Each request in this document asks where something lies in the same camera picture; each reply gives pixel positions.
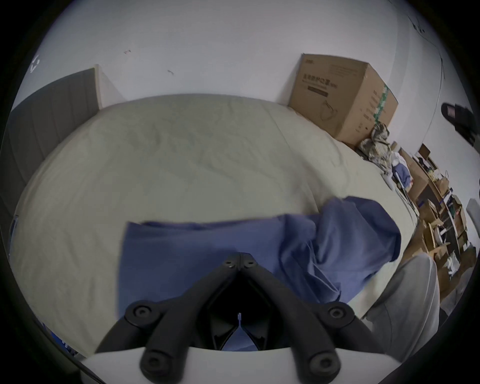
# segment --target grey headboard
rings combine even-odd
[[[0,231],[7,247],[20,195],[41,162],[99,110],[96,68],[39,89],[11,111],[0,148]]]

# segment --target brown box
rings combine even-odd
[[[444,282],[440,282],[440,278],[442,277],[440,274],[437,274],[438,276],[438,282],[440,284],[440,302],[450,293],[452,292],[455,287],[458,285],[458,282],[460,281],[460,278],[462,277],[463,273],[475,266],[475,263],[477,262],[477,255],[475,253],[475,248],[471,247],[468,248],[465,252],[463,252],[460,255],[459,258],[460,261],[460,268],[458,271],[452,276],[452,278],[447,282],[445,278]]]
[[[397,105],[370,64],[304,54],[288,106],[335,139],[358,146],[376,119],[390,123]]]
[[[467,243],[467,241],[468,241],[467,231],[463,231],[458,235],[458,247],[460,248],[460,250],[463,249],[463,246]]]
[[[413,256],[418,255],[419,253],[428,253],[427,245],[425,244],[425,240],[423,239],[423,231],[427,225],[425,221],[420,221],[417,228],[415,229],[415,233],[413,234],[410,242],[407,245],[407,248],[403,252],[402,256],[402,263],[411,259]]]
[[[452,195],[453,207],[455,209],[454,225],[458,235],[467,229],[467,218],[465,217],[465,210],[457,195]]]
[[[411,158],[403,149],[400,149],[398,153],[407,162],[408,170],[413,177],[413,185],[410,191],[408,191],[408,195],[414,203],[417,203],[418,197],[428,185],[430,179],[428,175],[423,171],[423,169],[417,164],[417,162],[413,158]]]
[[[430,200],[427,200],[427,202],[419,208],[419,213],[420,219],[430,224],[438,218],[437,208]]]

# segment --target white bedsheet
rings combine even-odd
[[[127,221],[311,214],[349,195],[383,206],[403,253],[416,226],[408,204],[375,165],[291,109],[214,95],[136,100],[100,111],[32,177],[17,206],[11,267],[38,318],[89,356],[117,320]],[[399,261],[350,302],[358,316]]]

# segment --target white wall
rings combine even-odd
[[[302,53],[351,57],[369,62],[398,100],[390,139],[415,152],[426,135],[466,204],[478,199],[480,156],[442,120],[440,106],[435,110],[440,55],[408,15],[416,20],[401,0],[77,0],[42,42],[14,106],[94,64],[127,100],[214,93],[286,104]],[[424,21],[422,27],[441,46]],[[468,106],[443,57],[440,103]]]

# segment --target clothing pile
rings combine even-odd
[[[363,140],[359,149],[367,156],[369,161],[383,171],[382,177],[391,190],[395,189],[395,183],[392,180],[393,175],[398,178],[405,189],[408,189],[412,177],[407,162],[399,153],[392,151],[390,143],[387,141],[389,134],[387,126],[378,121],[373,127],[371,137]]]

